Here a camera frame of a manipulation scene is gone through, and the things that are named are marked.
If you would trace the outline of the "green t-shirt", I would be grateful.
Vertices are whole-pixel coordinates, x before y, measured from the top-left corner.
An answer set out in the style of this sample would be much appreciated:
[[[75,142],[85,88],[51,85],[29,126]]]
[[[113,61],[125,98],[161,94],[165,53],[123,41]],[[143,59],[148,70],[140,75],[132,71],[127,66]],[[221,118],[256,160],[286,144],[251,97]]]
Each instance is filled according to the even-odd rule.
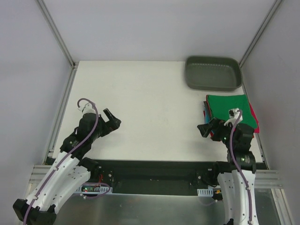
[[[206,113],[210,119],[216,117],[226,121],[229,119],[229,110],[239,108],[243,111],[242,122],[251,126],[254,133],[259,133],[258,120],[246,95],[206,95],[206,103]]]

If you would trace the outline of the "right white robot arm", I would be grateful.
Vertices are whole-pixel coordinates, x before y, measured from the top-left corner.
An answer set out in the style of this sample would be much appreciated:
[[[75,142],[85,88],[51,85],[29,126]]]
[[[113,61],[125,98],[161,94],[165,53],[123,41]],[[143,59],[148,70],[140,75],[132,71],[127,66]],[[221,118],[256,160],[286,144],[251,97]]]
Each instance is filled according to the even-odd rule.
[[[217,161],[211,180],[221,188],[227,225],[257,225],[255,205],[256,161],[250,151],[254,129],[244,123],[225,123],[213,118],[198,125],[202,137],[222,142],[227,148],[227,161]]]

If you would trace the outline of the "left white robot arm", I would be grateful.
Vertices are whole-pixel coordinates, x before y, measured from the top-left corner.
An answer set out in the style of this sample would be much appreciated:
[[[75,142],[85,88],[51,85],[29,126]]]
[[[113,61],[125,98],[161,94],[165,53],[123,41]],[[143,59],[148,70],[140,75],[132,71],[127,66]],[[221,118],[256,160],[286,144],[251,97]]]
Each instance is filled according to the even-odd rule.
[[[79,125],[65,138],[55,161],[37,187],[25,199],[15,201],[13,209],[23,224],[54,224],[60,208],[80,186],[87,181],[99,184],[100,165],[85,154],[98,138],[121,125],[121,120],[108,109],[103,112],[108,121],[94,109],[83,111]]]

